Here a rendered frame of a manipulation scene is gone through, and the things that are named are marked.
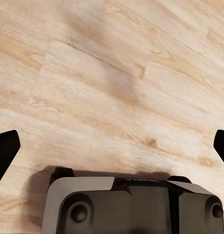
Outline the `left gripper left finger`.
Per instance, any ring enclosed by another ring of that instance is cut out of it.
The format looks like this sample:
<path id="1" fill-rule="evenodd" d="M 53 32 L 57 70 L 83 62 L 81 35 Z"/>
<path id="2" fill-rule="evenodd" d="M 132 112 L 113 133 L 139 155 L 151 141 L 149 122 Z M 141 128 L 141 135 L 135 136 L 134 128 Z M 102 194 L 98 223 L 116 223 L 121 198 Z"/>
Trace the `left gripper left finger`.
<path id="1" fill-rule="evenodd" d="M 0 181 L 20 149 L 16 130 L 0 134 Z"/>

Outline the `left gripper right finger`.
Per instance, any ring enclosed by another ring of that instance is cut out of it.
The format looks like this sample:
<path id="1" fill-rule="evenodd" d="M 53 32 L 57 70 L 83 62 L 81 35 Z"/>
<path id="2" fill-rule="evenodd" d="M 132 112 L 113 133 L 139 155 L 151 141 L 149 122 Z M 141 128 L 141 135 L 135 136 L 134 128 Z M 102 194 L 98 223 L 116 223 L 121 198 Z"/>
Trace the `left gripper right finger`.
<path id="1" fill-rule="evenodd" d="M 224 130 L 217 130 L 213 147 L 224 162 Z"/>

